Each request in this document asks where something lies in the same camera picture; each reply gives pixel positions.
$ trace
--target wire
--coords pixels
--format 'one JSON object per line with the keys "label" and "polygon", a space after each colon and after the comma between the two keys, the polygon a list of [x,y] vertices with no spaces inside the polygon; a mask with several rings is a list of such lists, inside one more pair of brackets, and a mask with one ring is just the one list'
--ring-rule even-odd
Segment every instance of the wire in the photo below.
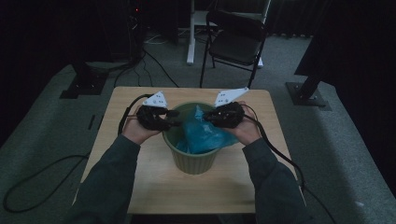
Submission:
{"label": "wire", "polygon": [[140,74],[138,72],[136,72],[135,68],[134,68],[134,72],[137,74],[137,86],[141,87],[141,85],[140,85]]}
{"label": "wire", "polygon": [[146,61],[145,61],[144,59],[143,59],[143,64],[144,64],[143,70],[145,70],[145,71],[148,73],[148,78],[149,78],[150,86],[153,87],[153,85],[152,85],[152,78],[151,78],[151,75],[149,74],[149,71],[146,69]]}
{"label": "wire", "polygon": [[334,217],[332,216],[332,214],[330,213],[329,209],[324,205],[324,203],[318,198],[317,195],[315,195],[307,186],[305,186],[305,190],[306,192],[308,192],[309,194],[312,195],[312,197],[314,197],[318,203],[320,203],[320,205],[323,207],[323,209],[326,211],[327,215],[329,215],[330,219],[332,220],[332,223],[337,223],[334,219]]}
{"label": "wire", "polygon": [[324,203],[319,199],[319,197],[317,195],[315,195],[310,189],[307,188],[306,184],[305,184],[305,179],[304,179],[304,174],[303,171],[301,170],[301,168],[292,160],[290,160],[289,158],[287,158],[285,155],[283,155],[279,150],[277,150],[269,141],[267,134],[265,133],[264,128],[262,127],[262,124],[258,121],[258,117],[256,112],[254,111],[254,109],[252,107],[250,107],[249,105],[243,105],[248,107],[249,109],[251,109],[251,111],[253,111],[254,113],[254,117],[252,118],[248,115],[244,115],[245,118],[250,119],[252,121],[254,121],[254,123],[256,123],[256,125],[259,127],[260,130],[260,134],[262,135],[262,138],[264,139],[264,141],[267,143],[267,145],[269,146],[269,148],[271,148],[279,157],[281,157],[283,160],[287,161],[288,163],[290,163],[294,168],[297,169],[297,171],[300,174],[300,178],[301,178],[301,192],[304,193],[305,191],[308,192],[309,194],[311,194],[317,201],[318,203],[320,203],[320,205],[323,207],[323,209],[326,211],[326,213],[328,214],[328,216],[330,217],[330,219],[332,220],[332,223],[336,223],[334,217],[332,216],[332,214],[330,213],[329,209],[324,205]]}
{"label": "wire", "polygon": [[128,69],[131,69],[130,67],[124,68],[122,71],[119,72],[119,74],[116,76],[116,80],[114,80],[113,88],[117,87],[117,80],[119,80],[120,76],[126,72]]}
{"label": "wire", "polygon": [[136,102],[139,101],[139,100],[142,99],[142,98],[145,98],[145,97],[149,98],[149,97],[151,97],[151,96],[153,96],[153,94],[143,94],[143,95],[140,95],[140,96],[138,96],[136,99],[134,99],[128,107],[126,107],[125,112],[124,112],[124,114],[123,114],[123,116],[122,116],[122,119],[120,120],[120,123],[119,123],[119,131],[118,131],[118,134],[122,133],[122,129],[123,129],[123,126],[124,126],[124,124],[125,124],[125,120],[126,120],[126,118],[128,117],[129,112],[131,112],[131,109],[132,109],[132,107],[134,106],[134,104],[136,104]]}
{"label": "wire", "polygon": [[128,8],[131,8],[131,2],[130,1],[126,1],[126,6],[124,4],[124,0],[121,0],[121,4],[123,7],[123,13],[125,16],[125,20],[126,20],[126,29],[128,31],[128,41],[129,41],[129,59],[130,61],[132,60],[132,38],[131,38],[131,34],[132,34],[132,30],[136,27],[133,26],[133,17],[131,15],[131,13],[129,12]]}
{"label": "wire", "polygon": [[165,69],[163,68],[163,66],[157,61],[157,59],[155,59],[151,54],[149,54],[145,49],[143,49],[144,52],[146,52],[148,54],[148,56],[150,56],[160,67],[161,69],[165,72],[166,76],[175,84],[176,87],[179,88],[179,86],[176,84],[176,82],[169,76],[169,74],[165,71]]}
{"label": "wire", "polygon": [[285,155],[283,155],[279,150],[277,150],[276,147],[274,147],[274,146],[272,145],[272,143],[268,140],[268,137],[267,137],[267,135],[266,135],[266,133],[265,133],[265,130],[264,130],[264,128],[262,127],[262,124],[261,124],[261,123],[259,123],[256,119],[251,118],[251,117],[248,116],[248,115],[244,115],[244,117],[253,120],[253,121],[257,124],[257,126],[259,127],[259,130],[260,130],[260,134],[262,135],[262,138],[263,138],[264,141],[267,143],[267,145],[268,145],[269,148],[271,148],[280,158],[282,158],[283,160],[287,161],[287,162],[290,163],[294,168],[297,169],[297,171],[298,171],[299,174],[300,174],[300,178],[301,178],[301,192],[304,193],[304,190],[305,190],[305,179],[304,179],[304,174],[303,174],[303,171],[301,170],[301,168],[300,168],[294,161],[292,161],[291,159],[289,159],[288,157],[286,157]]}
{"label": "wire", "polygon": [[92,66],[90,64],[87,63],[87,65],[90,67],[91,71],[93,72],[97,72],[97,73],[110,73],[110,72],[114,72],[120,69],[124,69],[126,67],[130,67],[131,63],[124,63],[115,67],[110,67],[110,68],[104,68],[104,67],[96,67],[96,66]]}
{"label": "wire", "polygon": [[[7,192],[6,195],[4,196],[3,199],[3,207],[6,211],[8,211],[9,213],[24,213],[30,210],[33,210],[35,208],[37,208],[38,206],[40,206],[41,204],[43,204],[44,202],[46,202],[58,189],[59,187],[64,183],[64,181],[73,173],[74,170],[76,170],[76,168],[79,166],[79,164],[88,159],[88,156],[90,155],[90,153],[87,153],[85,155],[72,155],[72,156],[67,156],[67,157],[63,157],[60,158],[57,161],[52,162],[51,164],[45,166],[44,168],[42,168],[41,170],[39,170],[38,172],[24,178],[23,180],[21,180],[20,182],[18,182],[17,184],[15,184],[14,186],[12,186]],[[47,195],[42,201],[40,201],[39,203],[31,206],[31,207],[27,207],[27,208],[22,208],[22,209],[14,209],[11,208],[8,204],[8,197],[12,194],[12,192],[19,188],[20,186],[22,186],[23,184],[25,184],[26,182],[32,180],[33,178],[37,177],[38,175],[40,175],[41,173],[43,173],[44,171],[48,170],[51,166],[55,165],[56,163],[60,162],[60,161],[65,161],[68,159],[73,159],[73,158],[80,158],[80,160],[75,164],[75,166],[73,166],[73,168],[69,171],[69,173],[67,173],[67,175],[61,180],[61,182],[55,187],[55,189],[52,190],[52,192]]]}

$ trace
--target black backdrop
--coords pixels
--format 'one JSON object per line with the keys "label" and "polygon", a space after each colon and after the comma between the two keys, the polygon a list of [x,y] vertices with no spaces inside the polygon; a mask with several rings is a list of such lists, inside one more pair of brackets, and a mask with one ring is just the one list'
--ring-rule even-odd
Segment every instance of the black backdrop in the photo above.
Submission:
{"label": "black backdrop", "polygon": [[60,69],[72,61],[111,58],[92,0],[7,0],[0,10],[3,145]]}
{"label": "black backdrop", "polygon": [[334,0],[296,70],[334,85],[394,195],[395,24],[394,1]]}

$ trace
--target table top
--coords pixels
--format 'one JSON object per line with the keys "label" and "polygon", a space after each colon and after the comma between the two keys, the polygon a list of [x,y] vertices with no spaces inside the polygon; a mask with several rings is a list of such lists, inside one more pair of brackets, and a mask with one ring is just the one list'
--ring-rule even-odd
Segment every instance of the table top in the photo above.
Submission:
{"label": "table top", "polygon": [[[110,98],[81,182],[117,137],[125,108],[142,94],[162,91],[168,108],[188,101],[214,104],[220,89],[117,87]],[[270,93],[250,90],[243,100],[257,113],[271,143],[288,158],[287,145],[276,116]],[[201,175],[177,169],[171,149],[158,134],[147,140],[138,156],[134,192],[129,214],[227,214],[254,213],[254,188],[248,174],[242,144],[218,152],[212,167]],[[294,168],[285,163],[295,174]]]}

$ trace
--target hand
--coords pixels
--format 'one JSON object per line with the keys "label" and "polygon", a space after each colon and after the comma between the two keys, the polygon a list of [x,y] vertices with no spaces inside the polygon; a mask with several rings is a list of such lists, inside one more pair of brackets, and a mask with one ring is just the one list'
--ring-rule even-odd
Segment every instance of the hand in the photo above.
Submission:
{"label": "hand", "polygon": [[[254,118],[253,112],[246,105],[245,101],[238,102],[245,111],[245,115]],[[247,146],[250,143],[261,138],[259,129],[253,120],[248,118],[243,118],[242,121],[233,129],[224,128],[223,130],[232,133],[243,145]]]}
{"label": "hand", "polygon": [[144,143],[151,136],[160,133],[160,131],[147,130],[139,123],[136,113],[139,110],[140,106],[137,107],[132,116],[128,116],[125,122],[125,126],[122,130],[122,135],[138,145],[142,145],[142,143]]}

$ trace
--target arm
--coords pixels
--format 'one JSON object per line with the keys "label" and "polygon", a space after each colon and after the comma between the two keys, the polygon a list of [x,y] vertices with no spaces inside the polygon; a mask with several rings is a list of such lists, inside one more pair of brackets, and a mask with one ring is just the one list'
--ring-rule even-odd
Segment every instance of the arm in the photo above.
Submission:
{"label": "arm", "polygon": [[[245,114],[254,114],[243,106]],[[262,139],[257,125],[244,118],[233,133],[243,148],[255,189],[258,223],[305,223],[313,221],[307,214],[303,196],[291,170],[276,159]]]}
{"label": "arm", "polygon": [[129,117],[122,134],[79,187],[64,223],[123,223],[134,188],[140,145],[158,133],[144,129],[134,116]]}

